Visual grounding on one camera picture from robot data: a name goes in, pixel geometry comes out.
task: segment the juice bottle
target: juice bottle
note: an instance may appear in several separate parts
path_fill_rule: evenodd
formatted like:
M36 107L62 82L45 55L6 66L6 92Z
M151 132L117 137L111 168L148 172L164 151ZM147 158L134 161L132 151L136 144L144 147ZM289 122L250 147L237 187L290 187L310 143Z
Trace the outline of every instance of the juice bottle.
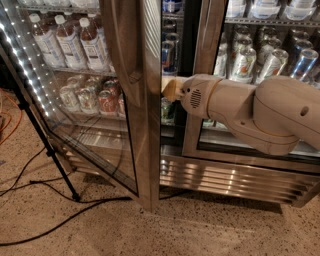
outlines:
M74 26L68 24L62 15L57 15L55 20L58 24L56 36L67 59L68 67L75 70L87 69L86 57Z
M49 6L69 7L71 5L70 0L44 0L44 3Z
M74 26L74 29L77 34L80 32L80 22L79 19L77 19L72 12L64 12L64 18L67 23L72 24Z
M41 23L38 14L29 16L32 22L32 35L39 46L45 63L53 68L65 67L65 59L59 43L49 26Z
M99 0L70 0L73 7L99 8Z
M101 40L96 28L87 18L80 19L80 39L89 60L89 68L93 70L106 70L106 60Z
M41 10L40 19L41 23L48 25L51 30L55 31L57 29L58 25L54 20L54 15L50 14L48 11Z
M111 69L111 71L115 72L110 55L109 55L109 50L108 50L108 46L107 46L106 37L104 35L104 29L102 26L101 17L98 16L97 14L89 13L88 18L89 18L90 23L93 24L93 26L97 29L97 32L99 34L99 38L100 38L101 43L103 45L104 57L106 59L106 62L108 63L108 66Z

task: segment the glass door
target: glass door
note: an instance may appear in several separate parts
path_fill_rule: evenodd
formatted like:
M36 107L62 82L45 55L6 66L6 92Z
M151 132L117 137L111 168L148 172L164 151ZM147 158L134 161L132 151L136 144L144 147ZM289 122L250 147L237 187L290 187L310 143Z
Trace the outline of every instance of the glass door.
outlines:
M8 54L59 148L158 200L160 2L1 0Z
M315 1L230 0L219 11L225 13L225 17L214 15L217 8L214 1L202 3L205 15L200 21L194 74L205 73L241 82L252 90L276 75L290 76L310 87L319 87L319 9ZM211 53L206 46L213 46ZM304 53L314 56L309 63L303 63L301 52L304 49ZM244 58L244 52L253 57ZM246 66L250 64L245 72L239 64L241 57L247 61ZM192 115L188 115L186 134L185 156L318 172L319 151L303 140L287 155L270 156L236 138L223 123Z

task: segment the led light strip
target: led light strip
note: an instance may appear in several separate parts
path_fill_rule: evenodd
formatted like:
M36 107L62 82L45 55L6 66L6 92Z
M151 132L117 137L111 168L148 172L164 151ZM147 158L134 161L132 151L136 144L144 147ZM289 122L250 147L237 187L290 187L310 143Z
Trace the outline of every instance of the led light strip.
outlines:
M32 81L32 79L31 79L31 74L30 74L31 72L28 72L27 69L25 68L23 59L20 59L20 58L19 58L19 56L18 56L18 51L16 50L16 48L14 48L13 42L12 42L10 36L8 35L8 33L5 31L5 26L4 26L2 23L0 23L0 29L1 29L1 30L3 31L3 33L5 34L6 40L7 40L7 42L10 44L13 54L18 58L18 63L19 63L19 65L21 66L22 70L24 71L24 74L25 74L25 76L27 77L28 83L31 85L31 87L32 87L32 89L33 89L33 92L36 94L37 100L38 100L38 102L40 103L41 107L43 108L43 110L44 110L44 112L45 112L45 115L49 117L49 112L50 112L49 110L52 109L53 111L55 111L55 109L54 109L54 108L49 108L49 110L48 110L48 108L45 106L45 104L43 103L40 95L38 94L38 93L39 93L39 90L37 90L37 88L35 87L35 83L34 83L34 82Z

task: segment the terrazzo floor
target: terrazzo floor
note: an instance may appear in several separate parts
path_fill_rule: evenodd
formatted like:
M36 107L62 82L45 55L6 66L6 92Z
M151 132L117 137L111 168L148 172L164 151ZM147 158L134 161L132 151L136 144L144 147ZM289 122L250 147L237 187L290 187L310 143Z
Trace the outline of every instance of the terrazzo floor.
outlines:
M3 109L13 120L2 138L19 116L6 99ZM23 166L42 148L23 113L18 129L0 146L1 191L14 184ZM57 177L55 164L43 151L28 165L17 187ZM96 176L76 172L69 178L82 200L125 196ZM71 196L63 180L49 184ZM67 200L43 184L6 193L0 197L0 255L320 255L319 196L297 209L195 192L161 200L154 213L131 200L106 202L45 236L3 246L36 237L89 205Z

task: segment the black cable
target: black cable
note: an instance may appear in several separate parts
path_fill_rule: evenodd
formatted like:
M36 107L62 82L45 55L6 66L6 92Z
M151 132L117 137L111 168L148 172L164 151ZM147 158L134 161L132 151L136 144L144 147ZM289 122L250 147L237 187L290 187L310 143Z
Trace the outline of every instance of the black cable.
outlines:
M35 185L35 184L41 184L41 185L45 185L49 188L51 188L52 190L54 190L56 193L58 193L60 196L62 196L63 198L67 199L67 200L70 200L72 202L75 202L72 198L69 198L67 196L65 196L64 194L62 194L60 191L58 191L57 189L55 189L53 186L43 182L43 181L31 181L30 184L26 184L26 185L23 185L21 186L20 188L22 187L27 187L27 186L31 186L31 185ZM173 197L176 197L176 196L179 196L179 195L182 195L182 194L185 194L185 193L188 193L189 191L188 190L183 190L183 191L179 191L175 194L172 194L170 196L167 196L167 197L162 197L160 198L160 200L167 200L167 199L170 199L170 198L173 198ZM57 230L58 228L62 227L64 224L66 224L67 222L71 221L72 219L74 219L75 217L77 217L78 215L80 215L81 213L84 213L100 204L103 204L105 202L110 202L110 201L131 201L132 199L130 197L118 197L118 198L106 198L106 199L97 199L97 200L92 200L92 201L84 201L84 202L76 202L76 203L82 203L82 204L88 204L88 203L94 203L82 210L80 210L79 212L71 215L69 218L67 218L66 220L64 220L63 222L61 222L60 224L58 224L57 226L53 227L52 229L44 232L44 233L41 233L37 236L34 236L34 237L31 237L31 238L27 238L27 239L24 239L24 240L20 240L20 241L15 241L15 242L8 242L8 243L0 243L0 247L4 247L4 246L12 246L12 245L18 245L18 244L23 244L23 243L27 243L27 242L31 242L33 240L36 240L36 239L39 239L43 236L46 236L50 233L52 233L53 231Z
M106 203L106 202L111 202L111 201L127 201L127 200L131 200L131 198L129 197L118 197L118 198L109 198L109 199L104 199L104 200L101 200L93 205L90 205L82 210L80 210L79 212L71 215L69 218L67 218L66 220L64 220L63 222L61 222L60 224L58 224L57 226L51 228L50 230L44 232L44 233L41 233L37 236L34 236L34 237L31 237L31 238L27 238L27 239L24 239L24 240L20 240L20 241L15 241L15 242L8 242L8 243L0 243L0 247L4 247L4 246L12 246L12 245L18 245L18 244L23 244L23 243L27 243L27 242L31 242L33 240L36 240L38 238L41 238L43 236L46 236L50 233L52 233L53 231L57 230L58 228L60 228L61 226L63 226L64 224L66 224L67 222L71 221L72 219L74 219L75 217L77 217L78 215L80 215L81 213L84 213L100 204L103 204L103 203Z
M59 177L59 178L54 178L54 179L48 179L48 180L30 180L29 182L29 184L25 184L25 185L21 185L20 187L15 187L15 188L12 188L11 190L12 191L16 191L16 190L19 190L19 189L22 189L22 188L25 188L25 187L29 187L29 186L32 186L32 185L34 185L34 183L40 183L40 182L42 182L42 183L45 183L45 182L53 182L53 181L58 181L58 180L62 180L63 179L63 177L61 176L61 177Z
M11 191L11 190L15 187L15 185L17 185L18 181L20 180L22 174L24 173L24 171L25 171L25 169L28 167L28 165L29 165L38 155L40 155L41 152L42 152L43 150L45 150L45 148L46 148L46 147L43 147L43 149L41 149L37 154L35 154L33 157L31 157L31 159L30 159L30 160L24 165L24 167L22 168L20 174L18 175L18 178L15 180L15 182L13 183L13 185L12 185L9 189L4 190L4 192L1 191L1 192L3 192L3 193L0 195L0 197L2 197L2 196L4 196L5 194L7 194L9 191Z

